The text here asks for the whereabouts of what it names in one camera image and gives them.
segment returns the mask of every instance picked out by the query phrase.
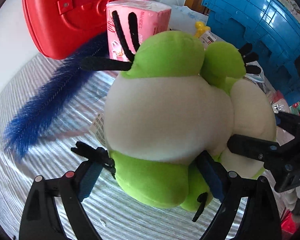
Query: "blue fluffy stick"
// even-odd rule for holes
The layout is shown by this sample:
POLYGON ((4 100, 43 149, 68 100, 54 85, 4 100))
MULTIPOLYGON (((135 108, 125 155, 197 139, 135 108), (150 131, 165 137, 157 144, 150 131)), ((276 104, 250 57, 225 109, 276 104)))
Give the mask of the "blue fluffy stick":
POLYGON ((6 149, 13 148, 16 157, 23 157, 28 148, 51 125, 63 106, 92 76, 93 72, 80 69, 80 62, 87 56, 105 57, 108 54, 107 34, 103 33, 81 46, 53 73, 50 80, 39 88, 13 117, 4 131, 6 149))

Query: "blue crate lid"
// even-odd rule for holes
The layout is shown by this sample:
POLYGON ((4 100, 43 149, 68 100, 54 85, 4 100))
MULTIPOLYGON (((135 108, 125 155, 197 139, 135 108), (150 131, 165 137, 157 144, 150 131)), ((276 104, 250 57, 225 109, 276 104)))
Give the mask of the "blue crate lid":
POLYGON ((203 0, 211 12, 211 31, 241 48, 247 42, 259 64, 289 105, 300 101, 300 79, 294 65, 300 55, 300 24, 278 0, 203 0))

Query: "plush toy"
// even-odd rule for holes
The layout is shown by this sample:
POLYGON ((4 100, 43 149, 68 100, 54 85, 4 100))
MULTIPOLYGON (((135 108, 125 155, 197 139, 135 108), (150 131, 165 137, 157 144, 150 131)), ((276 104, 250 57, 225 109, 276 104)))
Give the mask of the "plush toy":
POLYGON ((198 197, 212 194, 193 160, 204 150, 244 178, 263 163, 232 154, 232 134, 274 140, 274 113, 263 92, 243 80, 247 62, 256 60, 248 44, 238 51, 214 42, 205 51, 199 39, 180 31, 156 34, 141 45, 137 17, 129 15, 127 46, 119 16, 113 20, 130 62, 88 57, 86 70, 121 70, 104 108, 109 155, 120 187, 138 201, 159 208, 180 205, 196 211, 198 197))

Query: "red case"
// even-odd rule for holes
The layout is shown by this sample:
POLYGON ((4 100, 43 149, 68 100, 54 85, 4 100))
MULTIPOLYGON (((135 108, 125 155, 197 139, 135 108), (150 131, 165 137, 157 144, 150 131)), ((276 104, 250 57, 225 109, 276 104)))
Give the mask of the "red case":
POLYGON ((106 31, 106 4, 114 0, 22 0, 26 23, 39 51, 64 59, 106 31))

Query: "pink package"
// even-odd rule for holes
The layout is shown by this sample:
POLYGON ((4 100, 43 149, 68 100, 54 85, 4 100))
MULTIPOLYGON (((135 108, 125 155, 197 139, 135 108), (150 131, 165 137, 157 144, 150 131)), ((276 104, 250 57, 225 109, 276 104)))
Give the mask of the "pink package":
POLYGON ((139 43, 145 39, 168 29, 171 15, 171 7, 163 3, 148 0, 118 0, 107 4, 107 30, 109 53, 111 59, 128 61, 120 45, 117 33, 114 28, 112 12, 117 11, 126 37, 129 49, 135 53, 133 48, 128 15, 134 12, 138 19, 139 43))

